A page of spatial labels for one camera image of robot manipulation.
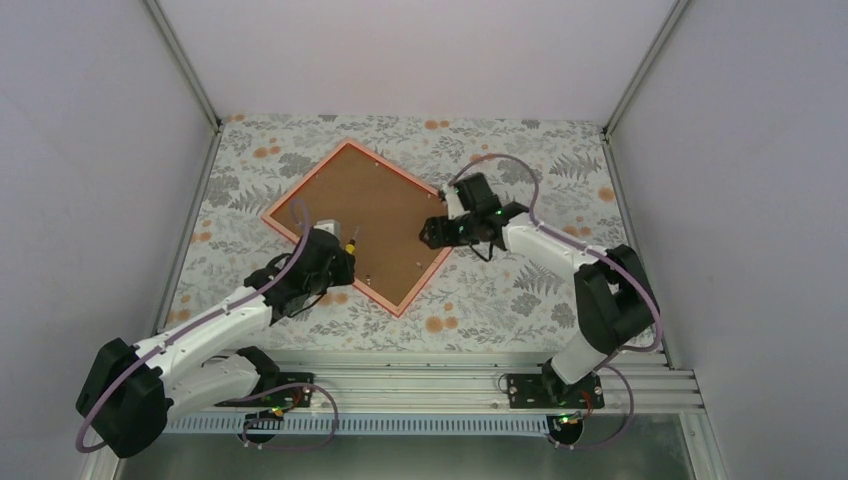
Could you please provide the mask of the yellow handled screwdriver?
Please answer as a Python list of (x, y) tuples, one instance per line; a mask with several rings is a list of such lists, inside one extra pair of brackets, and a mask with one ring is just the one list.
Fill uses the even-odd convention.
[(344, 247), (345, 252), (349, 255), (355, 254), (356, 245), (357, 245), (357, 238), (358, 238), (359, 232), (360, 232), (360, 227), (357, 226), (354, 229), (353, 235), (351, 236), (350, 240), (347, 242), (347, 244)]

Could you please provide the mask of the red wooden picture frame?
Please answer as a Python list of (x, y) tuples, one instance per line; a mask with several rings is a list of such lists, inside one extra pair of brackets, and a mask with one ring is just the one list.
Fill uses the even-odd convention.
[(447, 213), (436, 188), (352, 139), (297, 176), (262, 214), (291, 241), (301, 235), (296, 200), (305, 203), (312, 221), (337, 221), (343, 244), (356, 242), (354, 287), (396, 317), (451, 253), (419, 239), (427, 219)]

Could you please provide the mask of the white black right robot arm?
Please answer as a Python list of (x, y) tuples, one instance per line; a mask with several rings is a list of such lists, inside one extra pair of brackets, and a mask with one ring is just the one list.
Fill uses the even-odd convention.
[(567, 237), (545, 225), (533, 205), (502, 203), (481, 173), (444, 185), (438, 197), (446, 214), (428, 218), (419, 233), (429, 248), (486, 243), (573, 280), (579, 331), (542, 367), (541, 391), (552, 406), (570, 404), (586, 377), (659, 325), (659, 308), (632, 248), (601, 251)]

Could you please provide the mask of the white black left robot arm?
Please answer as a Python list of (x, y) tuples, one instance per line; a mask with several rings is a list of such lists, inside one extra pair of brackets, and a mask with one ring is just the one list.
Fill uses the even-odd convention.
[(149, 447), (170, 423), (211, 408), (243, 404), (283, 419), (318, 391), (306, 374), (284, 374), (244, 340), (315, 306), (332, 287), (354, 282), (355, 246), (333, 221), (309, 228), (291, 253), (248, 275), (217, 306), (187, 323), (98, 351), (76, 401), (81, 453), (107, 447), (119, 458)]

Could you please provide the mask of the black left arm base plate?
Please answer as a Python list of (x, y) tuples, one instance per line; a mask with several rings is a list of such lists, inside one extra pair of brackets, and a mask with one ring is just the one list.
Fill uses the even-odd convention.
[(261, 380), (249, 394), (250, 400), (229, 400), (216, 404), (216, 407), (256, 407), (281, 408), (288, 410), (292, 407), (309, 407), (312, 388), (309, 386), (281, 389), (283, 385), (293, 383), (312, 383), (315, 375), (311, 372), (281, 372), (276, 378)]

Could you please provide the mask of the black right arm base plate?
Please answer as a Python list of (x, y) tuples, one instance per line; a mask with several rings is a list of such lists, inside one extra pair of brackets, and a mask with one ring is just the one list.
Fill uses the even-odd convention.
[(600, 409), (605, 407), (600, 377), (587, 375), (573, 385), (554, 382), (542, 374), (510, 373), (505, 376), (510, 407), (518, 410)]

